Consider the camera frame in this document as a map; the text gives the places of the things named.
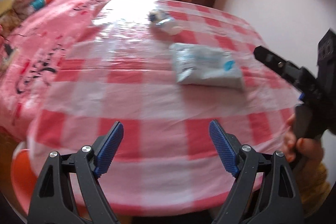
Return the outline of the yellow sleeve forearm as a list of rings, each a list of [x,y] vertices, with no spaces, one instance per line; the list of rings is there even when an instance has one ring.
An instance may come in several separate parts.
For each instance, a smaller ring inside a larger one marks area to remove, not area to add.
[[[322,162],[307,160],[295,175],[301,197],[303,215],[310,217],[322,206],[331,191],[327,182],[327,169]]]

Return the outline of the person's right hand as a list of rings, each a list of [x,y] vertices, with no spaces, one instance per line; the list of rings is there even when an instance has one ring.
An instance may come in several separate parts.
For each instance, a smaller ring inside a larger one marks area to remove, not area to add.
[[[288,162],[293,162],[298,154],[306,157],[309,163],[319,164],[324,156],[321,142],[308,139],[297,138],[293,132],[295,115],[293,114],[286,121],[286,132],[284,133],[282,151]]]

